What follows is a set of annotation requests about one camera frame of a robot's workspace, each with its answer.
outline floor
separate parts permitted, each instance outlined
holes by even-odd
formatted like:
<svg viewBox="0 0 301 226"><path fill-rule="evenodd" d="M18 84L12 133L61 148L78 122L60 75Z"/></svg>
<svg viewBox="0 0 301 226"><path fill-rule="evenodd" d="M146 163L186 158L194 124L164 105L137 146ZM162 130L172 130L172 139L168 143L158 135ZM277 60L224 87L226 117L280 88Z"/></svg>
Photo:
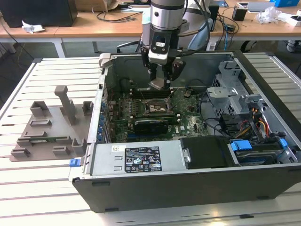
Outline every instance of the floor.
<svg viewBox="0 0 301 226"><path fill-rule="evenodd" d="M123 42L99 42L98 48L101 52L116 52L116 46ZM234 43L231 49L240 49L241 43ZM0 58L0 107L3 106L11 92L14 90L27 68L32 62L32 59L19 45L15 46L15 54L4 54ZM91 42L69 42L65 44L68 57L97 57L99 53L94 53ZM134 52L136 46L122 48L123 52ZM297 69L301 62L301 49L296 53L289 53L286 50L286 45L283 41L279 41L272 46L273 49L262 49L254 47L253 51L258 52L274 52L275 55L289 67L293 72ZM26 43L25 49L34 58L56 58L57 53L52 43ZM301 78L301 69L297 72Z"/></svg>

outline power supply label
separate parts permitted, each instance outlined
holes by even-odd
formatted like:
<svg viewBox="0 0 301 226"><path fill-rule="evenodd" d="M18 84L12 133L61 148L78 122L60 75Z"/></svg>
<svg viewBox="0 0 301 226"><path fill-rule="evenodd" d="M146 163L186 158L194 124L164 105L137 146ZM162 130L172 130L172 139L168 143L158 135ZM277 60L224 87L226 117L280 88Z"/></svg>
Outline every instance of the power supply label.
<svg viewBox="0 0 301 226"><path fill-rule="evenodd" d="M162 171L159 147L126 148L125 172L154 172Z"/></svg>

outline crumpled paper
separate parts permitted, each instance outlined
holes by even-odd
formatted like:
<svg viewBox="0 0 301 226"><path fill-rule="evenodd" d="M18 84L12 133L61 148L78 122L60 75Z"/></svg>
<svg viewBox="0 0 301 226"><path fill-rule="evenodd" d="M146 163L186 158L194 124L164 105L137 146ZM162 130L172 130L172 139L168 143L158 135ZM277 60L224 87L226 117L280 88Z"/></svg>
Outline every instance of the crumpled paper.
<svg viewBox="0 0 301 226"><path fill-rule="evenodd" d="M277 10L276 7L271 6L266 8L264 12L260 12L257 14L256 19L260 24L266 24L266 23L271 23L275 22L277 23L277 17L278 15L282 13L281 11Z"/></svg>
<svg viewBox="0 0 301 226"><path fill-rule="evenodd" d="M22 21L22 23L22 28L30 34L33 34L34 32L42 32L45 30L42 25L30 25L25 23L24 21Z"/></svg>

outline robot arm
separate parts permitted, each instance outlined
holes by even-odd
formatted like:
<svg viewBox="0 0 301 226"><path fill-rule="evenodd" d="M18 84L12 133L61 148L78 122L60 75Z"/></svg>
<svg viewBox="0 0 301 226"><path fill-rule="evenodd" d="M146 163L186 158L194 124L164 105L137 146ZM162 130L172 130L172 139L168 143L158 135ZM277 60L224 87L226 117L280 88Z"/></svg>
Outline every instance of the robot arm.
<svg viewBox="0 0 301 226"><path fill-rule="evenodd" d="M187 3L191 7L198 7L194 0ZM206 9L210 0L206 0ZM156 88L168 89L170 82L177 79L185 67L184 61L176 60L178 52L179 34L183 20L185 0L152 0L150 12L150 45L142 47L143 64L150 72L150 80L156 80L157 66L162 65L164 81Z"/></svg>

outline blue box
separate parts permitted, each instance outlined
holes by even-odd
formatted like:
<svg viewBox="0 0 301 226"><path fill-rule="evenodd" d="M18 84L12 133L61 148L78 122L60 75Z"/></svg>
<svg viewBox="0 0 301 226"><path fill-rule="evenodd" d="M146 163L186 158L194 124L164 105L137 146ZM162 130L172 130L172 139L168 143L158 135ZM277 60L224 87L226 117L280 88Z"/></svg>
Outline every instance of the blue box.
<svg viewBox="0 0 301 226"><path fill-rule="evenodd" d="M275 7L288 7L298 5L299 0L270 0L270 2L274 2Z"/></svg>

